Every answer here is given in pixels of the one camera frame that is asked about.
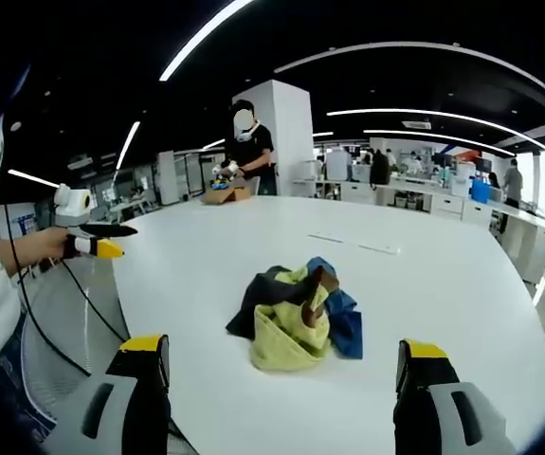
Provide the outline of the person's left hand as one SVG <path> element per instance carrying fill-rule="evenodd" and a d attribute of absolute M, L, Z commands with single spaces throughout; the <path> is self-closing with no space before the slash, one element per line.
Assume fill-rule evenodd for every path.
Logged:
<path fill-rule="evenodd" d="M 67 236 L 66 228 L 49 227 L 19 238 L 15 242 L 18 269 L 35 265 L 44 259 L 61 259 Z"/>

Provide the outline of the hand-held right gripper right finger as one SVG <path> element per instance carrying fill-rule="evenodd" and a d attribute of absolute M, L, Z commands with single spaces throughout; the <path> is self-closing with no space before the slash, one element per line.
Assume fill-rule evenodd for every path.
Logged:
<path fill-rule="evenodd" d="M 413 339 L 399 342 L 393 410 L 397 454 L 515 454 L 506 419 L 445 351 Z"/>

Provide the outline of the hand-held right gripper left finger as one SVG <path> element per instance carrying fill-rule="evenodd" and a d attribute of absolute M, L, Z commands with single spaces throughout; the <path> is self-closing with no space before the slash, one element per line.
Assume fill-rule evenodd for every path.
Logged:
<path fill-rule="evenodd" d="M 65 399 L 56 425 L 58 454 L 165 454 L 171 404 L 166 335 L 132 337 L 105 373 Z"/>

